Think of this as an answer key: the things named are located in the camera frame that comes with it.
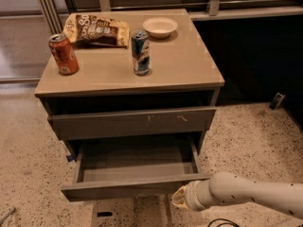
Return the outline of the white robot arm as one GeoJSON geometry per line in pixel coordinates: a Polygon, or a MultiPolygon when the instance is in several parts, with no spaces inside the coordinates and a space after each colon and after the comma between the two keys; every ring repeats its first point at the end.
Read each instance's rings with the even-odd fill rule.
{"type": "Polygon", "coordinates": [[[251,181],[220,171],[207,180],[183,185],[172,195],[174,206],[196,212],[247,202],[303,219],[303,184],[251,181]]]}

